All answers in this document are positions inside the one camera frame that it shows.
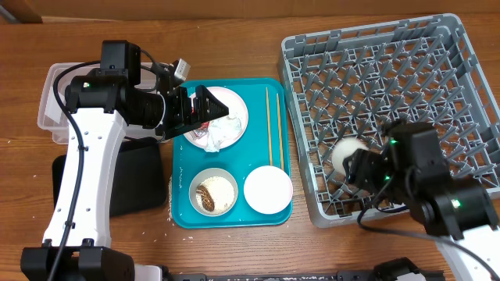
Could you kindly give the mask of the white napkin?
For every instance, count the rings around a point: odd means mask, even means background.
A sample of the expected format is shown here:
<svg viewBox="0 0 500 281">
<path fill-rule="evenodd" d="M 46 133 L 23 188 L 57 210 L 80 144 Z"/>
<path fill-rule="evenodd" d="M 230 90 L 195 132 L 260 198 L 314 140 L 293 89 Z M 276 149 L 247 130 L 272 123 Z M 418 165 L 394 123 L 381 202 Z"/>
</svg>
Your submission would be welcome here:
<svg viewBox="0 0 500 281">
<path fill-rule="evenodd" d="M 206 152 L 219 152 L 225 141 L 235 140 L 243 131 L 241 117 L 236 113 L 214 119 L 207 129 Z"/>
</svg>

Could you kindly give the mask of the wooden chopstick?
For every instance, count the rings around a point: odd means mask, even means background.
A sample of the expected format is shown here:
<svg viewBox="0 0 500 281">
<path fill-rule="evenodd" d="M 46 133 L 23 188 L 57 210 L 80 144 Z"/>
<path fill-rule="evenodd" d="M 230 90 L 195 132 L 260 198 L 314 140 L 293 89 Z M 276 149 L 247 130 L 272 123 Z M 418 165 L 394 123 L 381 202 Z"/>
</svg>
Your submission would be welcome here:
<svg viewBox="0 0 500 281">
<path fill-rule="evenodd" d="M 266 123 L 268 134 L 268 148 L 269 148 L 269 165 L 273 165 L 273 145 L 272 145 L 272 130 L 270 124 L 270 100 L 269 89 L 266 87 Z"/>
<path fill-rule="evenodd" d="M 280 168 L 284 170 L 284 149 L 283 149 L 283 139 L 282 139 L 280 96 L 278 93 L 276 94 L 276 100 L 277 100 L 277 126 L 278 126 L 279 149 L 280 149 Z"/>
</svg>

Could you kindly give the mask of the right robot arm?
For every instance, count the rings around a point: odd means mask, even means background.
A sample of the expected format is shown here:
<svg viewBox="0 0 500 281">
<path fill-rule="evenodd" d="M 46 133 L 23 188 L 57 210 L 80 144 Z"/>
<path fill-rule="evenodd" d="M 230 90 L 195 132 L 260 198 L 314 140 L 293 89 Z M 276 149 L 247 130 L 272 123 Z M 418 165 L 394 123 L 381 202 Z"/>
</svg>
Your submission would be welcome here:
<svg viewBox="0 0 500 281">
<path fill-rule="evenodd" d="M 388 138 L 380 153 L 354 137 L 334 147 L 334 170 L 347 183 L 373 194 L 362 212 L 382 201 L 401 205 L 423 225 L 424 233 L 384 229 L 363 223 L 359 227 L 381 234 L 431 240 L 458 280 L 499 278 L 499 217 L 480 182 L 453 178 L 438 132 L 429 123 L 387 124 Z"/>
</svg>

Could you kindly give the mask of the grey bowl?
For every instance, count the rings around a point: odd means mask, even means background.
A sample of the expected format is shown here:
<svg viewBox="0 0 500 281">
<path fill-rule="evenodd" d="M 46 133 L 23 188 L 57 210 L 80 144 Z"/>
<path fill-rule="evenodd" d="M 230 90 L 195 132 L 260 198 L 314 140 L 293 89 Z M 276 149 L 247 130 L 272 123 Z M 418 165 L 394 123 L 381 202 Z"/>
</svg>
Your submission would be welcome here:
<svg viewBox="0 0 500 281">
<path fill-rule="evenodd" d="M 204 215 L 204 216 L 208 216 L 208 217 L 217 217 L 217 216 L 221 216 L 221 215 L 208 215 L 208 214 L 205 214 L 205 213 L 202 213 L 202 210 L 200 209 L 200 207 L 198 206 L 197 204 L 197 201 L 196 201 L 196 198 L 195 198 L 195 190 L 196 190 L 196 187 L 205 179 L 211 177 L 211 176 L 221 176 L 225 179 L 227 179 L 228 181 L 231 182 L 231 184 L 233 185 L 234 187 L 234 191 L 236 193 L 236 198 L 234 199 L 234 203 L 232 205 L 232 207 L 230 208 L 230 210 L 234 207 L 237 199 L 238 199 L 238 185 L 235 181 L 235 179 L 233 178 L 233 176 L 226 170 L 224 169 L 220 169 L 220 168 L 209 168 L 209 169 L 205 169 L 205 170 L 202 170 L 200 173 L 198 173 L 194 179 L 191 181 L 191 185 L 189 187 L 189 199 L 190 199 L 190 202 L 191 202 L 191 205 L 192 207 L 201 215 Z"/>
</svg>

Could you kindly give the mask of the red snack wrapper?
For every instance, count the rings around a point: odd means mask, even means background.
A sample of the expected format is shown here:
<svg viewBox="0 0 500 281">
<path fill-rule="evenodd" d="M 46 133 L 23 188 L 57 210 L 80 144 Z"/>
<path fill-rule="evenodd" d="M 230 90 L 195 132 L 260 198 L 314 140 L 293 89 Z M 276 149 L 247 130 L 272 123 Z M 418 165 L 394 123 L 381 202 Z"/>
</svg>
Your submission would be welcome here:
<svg viewBox="0 0 500 281">
<path fill-rule="evenodd" d="M 203 123 L 198 129 L 192 130 L 191 135 L 194 139 L 204 137 L 208 133 L 209 122 Z"/>
</svg>

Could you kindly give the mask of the brown food piece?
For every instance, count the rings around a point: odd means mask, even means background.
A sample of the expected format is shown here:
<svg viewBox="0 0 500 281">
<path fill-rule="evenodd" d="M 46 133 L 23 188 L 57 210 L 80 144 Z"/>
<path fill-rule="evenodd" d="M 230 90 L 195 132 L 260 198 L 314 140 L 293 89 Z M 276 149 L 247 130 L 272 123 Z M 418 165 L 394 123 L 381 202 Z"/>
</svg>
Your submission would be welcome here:
<svg viewBox="0 0 500 281">
<path fill-rule="evenodd" d="M 196 194 L 200 196 L 201 202 L 202 202 L 202 207 L 207 211 L 207 212 L 213 212 L 215 210 L 215 203 L 210 195 L 209 190 L 207 189 L 206 186 L 200 184 L 196 188 Z"/>
</svg>

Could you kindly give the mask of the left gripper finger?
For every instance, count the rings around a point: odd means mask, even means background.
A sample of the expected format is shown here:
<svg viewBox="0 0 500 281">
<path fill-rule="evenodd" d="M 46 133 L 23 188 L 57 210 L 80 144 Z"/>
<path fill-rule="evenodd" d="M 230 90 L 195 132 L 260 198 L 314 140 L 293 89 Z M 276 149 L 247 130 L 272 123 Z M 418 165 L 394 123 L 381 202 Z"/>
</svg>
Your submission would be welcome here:
<svg viewBox="0 0 500 281">
<path fill-rule="evenodd" d="M 203 123 L 215 120 L 212 119 L 199 119 L 197 117 L 191 117 L 190 119 L 182 119 L 181 121 L 168 120 L 163 117 L 159 124 L 159 132 L 161 133 L 161 141 L 167 141 L 174 137 L 180 136 L 184 133 L 188 133 L 192 130 L 197 130 L 202 126 Z"/>
<path fill-rule="evenodd" d="M 196 121 L 212 121 L 229 114 L 229 108 L 203 85 L 195 88 L 193 106 Z"/>
</svg>

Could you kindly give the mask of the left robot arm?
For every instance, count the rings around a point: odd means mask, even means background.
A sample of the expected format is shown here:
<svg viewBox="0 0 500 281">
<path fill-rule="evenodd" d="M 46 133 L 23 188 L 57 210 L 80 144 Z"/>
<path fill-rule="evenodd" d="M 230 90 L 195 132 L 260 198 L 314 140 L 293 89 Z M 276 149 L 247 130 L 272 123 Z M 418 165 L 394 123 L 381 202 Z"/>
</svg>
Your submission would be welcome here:
<svg viewBox="0 0 500 281">
<path fill-rule="evenodd" d="M 110 247 L 109 208 L 116 160 L 130 125 L 168 140 L 224 117 L 228 107 L 203 86 L 190 98 L 189 65 L 154 62 L 153 88 L 142 90 L 144 51 L 129 41 L 102 44 L 89 72 L 74 76 L 55 100 L 69 121 L 58 200 L 41 246 L 23 249 L 20 268 L 30 280 L 168 280 L 163 265 L 139 265 Z"/>
</svg>

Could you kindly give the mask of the large white plate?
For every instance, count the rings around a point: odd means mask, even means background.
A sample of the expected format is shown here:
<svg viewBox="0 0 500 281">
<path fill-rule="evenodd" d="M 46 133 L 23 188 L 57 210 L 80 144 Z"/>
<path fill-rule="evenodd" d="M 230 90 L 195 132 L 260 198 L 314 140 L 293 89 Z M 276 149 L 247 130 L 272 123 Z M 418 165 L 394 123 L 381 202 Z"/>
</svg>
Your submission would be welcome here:
<svg viewBox="0 0 500 281">
<path fill-rule="evenodd" d="M 222 148 L 228 148 L 232 144 L 235 144 L 244 134 L 247 126 L 248 126 L 248 109 L 243 101 L 243 99 L 235 92 L 226 87 L 208 87 L 208 90 L 222 103 L 224 103 L 229 108 L 230 113 L 236 113 L 241 117 L 243 131 L 242 133 L 235 139 L 225 141 L 222 144 Z M 185 133 L 184 137 L 194 146 L 198 148 L 202 148 L 204 150 L 207 145 L 207 134 L 204 137 L 199 139 L 194 139 L 191 135 L 191 132 Z"/>
</svg>

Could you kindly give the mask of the pink white bowl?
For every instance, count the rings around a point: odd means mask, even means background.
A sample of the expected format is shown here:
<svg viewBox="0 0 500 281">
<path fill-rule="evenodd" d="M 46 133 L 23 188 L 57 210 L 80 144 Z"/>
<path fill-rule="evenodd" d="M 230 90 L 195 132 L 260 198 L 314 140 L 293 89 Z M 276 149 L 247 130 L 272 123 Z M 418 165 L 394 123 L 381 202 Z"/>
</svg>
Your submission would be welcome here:
<svg viewBox="0 0 500 281">
<path fill-rule="evenodd" d="M 276 166 L 260 166 L 248 174 L 244 183 L 244 196 L 248 205 L 256 212 L 264 215 L 277 214 L 291 203 L 291 178 Z"/>
</svg>

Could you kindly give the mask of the white cup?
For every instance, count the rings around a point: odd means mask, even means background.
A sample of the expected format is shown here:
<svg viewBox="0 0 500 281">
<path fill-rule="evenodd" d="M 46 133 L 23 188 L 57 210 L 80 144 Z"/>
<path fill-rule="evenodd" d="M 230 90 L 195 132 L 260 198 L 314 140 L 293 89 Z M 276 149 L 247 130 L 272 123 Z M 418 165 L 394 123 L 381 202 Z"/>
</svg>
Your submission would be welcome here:
<svg viewBox="0 0 500 281">
<path fill-rule="evenodd" d="M 334 170 L 342 176 L 346 175 L 343 161 L 352 156 L 356 150 L 368 150 L 368 147 L 359 139 L 354 137 L 346 137 L 337 142 L 331 153 L 331 161 Z"/>
</svg>

